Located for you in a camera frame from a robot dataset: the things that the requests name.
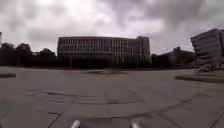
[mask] white object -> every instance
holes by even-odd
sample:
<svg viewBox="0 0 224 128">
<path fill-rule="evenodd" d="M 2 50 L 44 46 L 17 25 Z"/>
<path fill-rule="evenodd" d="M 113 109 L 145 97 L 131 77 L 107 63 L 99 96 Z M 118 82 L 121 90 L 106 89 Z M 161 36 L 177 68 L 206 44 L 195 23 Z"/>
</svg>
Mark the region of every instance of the white object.
<svg viewBox="0 0 224 128">
<path fill-rule="evenodd" d="M 81 124 L 81 122 L 80 122 L 79 120 L 76 120 L 76 121 L 72 124 L 71 128 L 79 128 L 80 124 Z"/>
<path fill-rule="evenodd" d="M 131 128 L 141 128 L 138 123 L 132 123 Z"/>
</svg>

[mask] plaza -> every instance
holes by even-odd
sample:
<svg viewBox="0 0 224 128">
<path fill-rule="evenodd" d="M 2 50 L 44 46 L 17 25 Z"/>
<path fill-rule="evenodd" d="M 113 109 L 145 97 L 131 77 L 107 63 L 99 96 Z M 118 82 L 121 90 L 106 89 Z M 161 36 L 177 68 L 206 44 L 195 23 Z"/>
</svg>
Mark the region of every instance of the plaza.
<svg viewBox="0 0 224 128">
<path fill-rule="evenodd" d="M 47 70 L 1 67 L 3 128 L 223 128 L 222 84 L 175 80 L 193 70 Z"/>
</svg>

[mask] tall building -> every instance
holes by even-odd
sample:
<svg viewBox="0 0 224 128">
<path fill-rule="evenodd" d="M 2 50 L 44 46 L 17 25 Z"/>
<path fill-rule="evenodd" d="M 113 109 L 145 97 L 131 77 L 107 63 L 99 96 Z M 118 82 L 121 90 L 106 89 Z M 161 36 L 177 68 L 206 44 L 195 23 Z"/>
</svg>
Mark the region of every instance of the tall building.
<svg viewBox="0 0 224 128">
<path fill-rule="evenodd" d="M 212 29 L 191 38 L 199 64 L 222 63 L 224 56 L 224 31 Z"/>
<path fill-rule="evenodd" d="M 0 48 L 2 47 L 2 32 L 0 32 Z"/>
<path fill-rule="evenodd" d="M 115 65 L 150 61 L 148 37 L 59 37 L 57 53 L 73 61 L 98 59 Z"/>
</svg>

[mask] building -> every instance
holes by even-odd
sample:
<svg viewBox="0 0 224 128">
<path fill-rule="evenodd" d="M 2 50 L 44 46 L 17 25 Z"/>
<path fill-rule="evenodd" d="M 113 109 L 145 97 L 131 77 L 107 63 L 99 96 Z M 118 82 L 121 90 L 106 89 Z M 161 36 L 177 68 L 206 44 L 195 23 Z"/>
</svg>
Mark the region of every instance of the building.
<svg viewBox="0 0 224 128">
<path fill-rule="evenodd" d="M 152 65 L 154 67 L 185 67 L 189 66 L 195 59 L 194 52 L 181 50 L 176 47 L 173 51 L 161 55 L 152 55 Z"/>
<path fill-rule="evenodd" d="M 121 65 L 150 61 L 148 37 L 60 37 L 57 53 L 72 62 L 104 60 L 108 65 Z"/>
<path fill-rule="evenodd" d="M 222 63 L 224 56 L 224 30 L 212 29 L 191 38 L 197 64 Z"/>
<path fill-rule="evenodd" d="M 0 32 L 0 48 L 2 47 L 2 32 Z"/>
</svg>

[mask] sky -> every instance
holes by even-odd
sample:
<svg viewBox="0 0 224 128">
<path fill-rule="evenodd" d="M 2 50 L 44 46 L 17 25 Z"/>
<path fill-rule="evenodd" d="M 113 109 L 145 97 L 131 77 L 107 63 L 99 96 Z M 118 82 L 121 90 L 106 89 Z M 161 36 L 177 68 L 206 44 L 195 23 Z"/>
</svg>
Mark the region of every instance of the sky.
<svg viewBox="0 0 224 128">
<path fill-rule="evenodd" d="M 190 37 L 224 28 L 224 0 L 0 0 L 3 42 L 56 52 L 60 36 L 148 36 L 152 53 L 192 51 Z"/>
</svg>

